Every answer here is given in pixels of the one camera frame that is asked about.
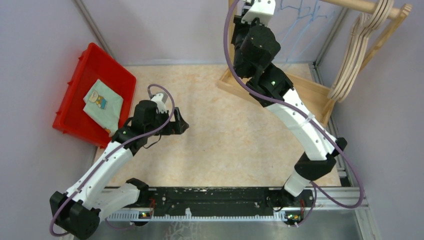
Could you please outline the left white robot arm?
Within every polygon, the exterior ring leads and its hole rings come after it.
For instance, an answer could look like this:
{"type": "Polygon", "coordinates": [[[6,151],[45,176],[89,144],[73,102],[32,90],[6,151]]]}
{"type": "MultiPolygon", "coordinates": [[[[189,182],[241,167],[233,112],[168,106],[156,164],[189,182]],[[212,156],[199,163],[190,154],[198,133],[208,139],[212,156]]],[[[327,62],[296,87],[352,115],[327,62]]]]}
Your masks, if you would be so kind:
{"type": "Polygon", "coordinates": [[[147,183],[131,178],[110,192],[103,192],[112,177],[137,152],[146,147],[151,136],[181,135],[189,128],[178,107],[167,110],[161,100],[142,100],[124,125],[112,136],[94,165],[65,192],[56,191],[49,199],[52,219],[50,234],[67,234],[86,240],[99,224],[114,212],[131,205],[152,204],[147,183]]]}

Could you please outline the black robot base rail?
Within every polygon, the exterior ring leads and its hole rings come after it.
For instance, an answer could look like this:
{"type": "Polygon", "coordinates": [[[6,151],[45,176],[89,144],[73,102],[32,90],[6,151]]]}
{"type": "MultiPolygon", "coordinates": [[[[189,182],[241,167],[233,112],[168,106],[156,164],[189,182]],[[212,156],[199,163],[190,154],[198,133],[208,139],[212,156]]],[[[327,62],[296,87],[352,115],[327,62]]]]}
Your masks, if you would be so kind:
{"type": "Polygon", "coordinates": [[[151,187],[129,207],[155,217],[272,217],[284,208],[311,207],[310,189],[292,196],[281,187],[151,187]]]}

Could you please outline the blue wire hanger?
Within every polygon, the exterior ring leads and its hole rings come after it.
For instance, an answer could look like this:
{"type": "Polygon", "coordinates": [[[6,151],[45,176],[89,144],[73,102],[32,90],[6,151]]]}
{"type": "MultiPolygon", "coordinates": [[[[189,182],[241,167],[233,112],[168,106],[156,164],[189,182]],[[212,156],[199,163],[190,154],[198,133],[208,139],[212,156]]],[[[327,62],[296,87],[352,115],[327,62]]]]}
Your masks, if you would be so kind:
{"type": "Polygon", "coordinates": [[[299,60],[300,55],[296,53],[301,38],[310,26],[320,7],[316,0],[297,0],[298,14],[295,23],[284,36],[281,36],[282,58],[285,63],[299,60]]]}
{"type": "Polygon", "coordinates": [[[299,4],[297,0],[281,0],[277,10],[277,34],[279,36],[284,36],[288,33],[297,19],[299,4]]]}
{"type": "Polygon", "coordinates": [[[336,10],[326,2],[316,1],[319,9],[315,11],[313,21],[310,23],[296,48],[299,59],[291,62],[311,62],[316,60],[331,28],[336,10]]]}

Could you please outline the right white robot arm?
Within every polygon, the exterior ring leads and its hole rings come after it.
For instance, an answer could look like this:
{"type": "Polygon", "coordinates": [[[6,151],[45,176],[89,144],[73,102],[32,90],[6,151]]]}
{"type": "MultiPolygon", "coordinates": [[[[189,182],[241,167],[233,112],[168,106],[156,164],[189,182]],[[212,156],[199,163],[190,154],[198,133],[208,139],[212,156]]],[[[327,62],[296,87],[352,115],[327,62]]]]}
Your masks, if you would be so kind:
{"type": "Polygon", "coordinates": [[[260,24],[259,18],[249,24],[236,15],[233,22],[231,43],[235,51],[233,68],[236,75],[247,79],[246,86],[251,91],[283,102],[252,96],[284,123],[304,149],[281,193],[284,204],[295,206],[305,187],[332,171],[339,155],[337,148],[343,150],[347,141],[332,136],[323,128],[302,102],[290,78],[272,63],[281,46],[271,29],[260,24]]]}

